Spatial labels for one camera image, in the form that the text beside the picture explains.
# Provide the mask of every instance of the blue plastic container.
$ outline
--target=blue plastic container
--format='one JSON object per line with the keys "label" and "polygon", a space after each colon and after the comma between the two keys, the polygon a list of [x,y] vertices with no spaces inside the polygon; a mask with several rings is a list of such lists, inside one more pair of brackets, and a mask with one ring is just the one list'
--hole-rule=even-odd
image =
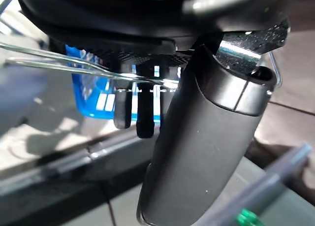
{"label": "blue plastic container", "polygon": [[[78,57],[91,62],[98,62],[98,57],[86,51],[66,46],[69,56]],[[155,67],[155,76],[159,77],[158,66]],[[97,119],[113,119],[115,109],[115,94],[113,80],[92,75],[72,74],[74,96],[77,109],[84,115]],[[154,122],[160,122],[160,86],[154,86]],[[138,88],[132,86],[132,115],[137,120]]]}

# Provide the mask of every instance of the metal wire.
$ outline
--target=metal wire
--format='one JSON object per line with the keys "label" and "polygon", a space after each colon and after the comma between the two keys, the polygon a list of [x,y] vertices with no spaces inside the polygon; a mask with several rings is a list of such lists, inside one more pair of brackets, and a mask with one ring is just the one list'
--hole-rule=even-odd
{"label": "metal wire", "polygon": [[4,0],[0,3],[0,15],[5,11],[8,5],[11,3],[12,0]]}
{"label": "metal wire", "polygon": [[282,76],[279,70],[279,67],[277,65],[277,61],[275,59],[274,53],[272,51],[269,52],[270,61],[272,63],[272,67],[274,68],[276,77],[277,77],[277,83],[275,85],[275,88],[279,88],[282,85]]}
{"label": "metal wire", "polygon": [[38,59],[25,59],[25,58],[9,58],[6,60],[8,64],[22,65],[28,67],[36,67],[43,69],[54,69],[59,71],[66,71],[71,73],[79,74],[89,74],[94,76],[104,76],[114,80],[126,80],[132,82],[141,82],[141,83],[152,83],[155,85],[162,85],[168,88],[176,88],[178,86],[178,81],[170,79],[161,79],[157,77],[148,78],[139,76],[133,73],[117,73],[109,71],[108,68],[101,66],[99,64],[86,61],[84,59],[75,58],[67,55],[57,54],[50,51],[44,50],[35,50],[30,48],[25,48],[21,46],[10,45],[0,42],[0,48],[15,51],[22,54],[35,55],[44,57],[46,59],[53,59],[50,61],[47,60],[38,60]]}

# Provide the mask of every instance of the transparent plastic rod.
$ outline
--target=transparent plastic rod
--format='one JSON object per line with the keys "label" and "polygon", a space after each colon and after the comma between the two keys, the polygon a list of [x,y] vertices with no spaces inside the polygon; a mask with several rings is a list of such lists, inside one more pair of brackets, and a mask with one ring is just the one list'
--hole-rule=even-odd
{"label": "transparent plastic rod", "polygon": [[141,83],[152,83],[155,85],[162,85],[167,88],[177,88],[178,81],[170,79],[160,79],[157,77],[148,78],[139,76],[133,73],[117,73],[109,71],[108,68],[101,66],[99,64],[86,61],[84,59],[75,58],[67,55],[57,54],[54,52],[44,51],[44,50],[35,50],[30,48],[25,48],[21,46],[15,46],[10,44],[5,44],[0,42],[0,48],[15,51],[23,54],[34,55],[44,57],[46,59],[53,59],[52,61],[39,61],[38,59],[24,59],[24,58],[9,58],[6,60],[8,64],[36,67],[36,68],[45,68],[45,69],[55,69],[60,71],[67,71],[72,73],[80,74],[90,74],[95,76],[104,76],[114,80],[126,80],[132,82],[141,82]]}
{"label": "transparent plastic rod", "polygon": [[264,176],[248,186],[224,208],[204,214],[194,225],[230,226],[235,225],[237,216],[243,209],[260,205],[265,208],[283,192],[282,182],[307,161],[312,148],[304,144],[287,152],[266,168]]}

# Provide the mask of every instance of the green object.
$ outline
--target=green object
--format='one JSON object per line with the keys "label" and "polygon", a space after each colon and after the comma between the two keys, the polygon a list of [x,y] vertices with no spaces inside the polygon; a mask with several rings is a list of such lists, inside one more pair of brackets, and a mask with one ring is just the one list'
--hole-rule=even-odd
{"label": "green object", "polygon": [[255,213],[246,209],[242,210],[237,221],[240,226],[265,226]]}

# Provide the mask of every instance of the black grip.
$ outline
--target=black grip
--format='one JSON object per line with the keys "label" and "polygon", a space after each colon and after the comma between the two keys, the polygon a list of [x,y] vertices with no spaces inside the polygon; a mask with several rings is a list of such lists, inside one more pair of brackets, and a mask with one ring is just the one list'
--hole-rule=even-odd
{"label": "black grip", "polygon": [[142,187],[138,217],[156,226],[190,226],[219,196],[261,116],[221,108],[186,72],[168,110]]}
{"label": "black grip", "polygon": [[[118,63],[115,71],[120,73],[132,73],[132,65]],[[132,82],[114,80],[115,86],[115,109],[114,124],[118,129],[127,129],[131,124],[132,110]]]}
{"label": "black grip", "polygon": [[[153,77],[154,67],[137,65],[138,75]],[[154,134],[154,94],[153,85],[148,83],[138,83],[138,113],[137,113],[137,135],[140,138],[151,138]]]}

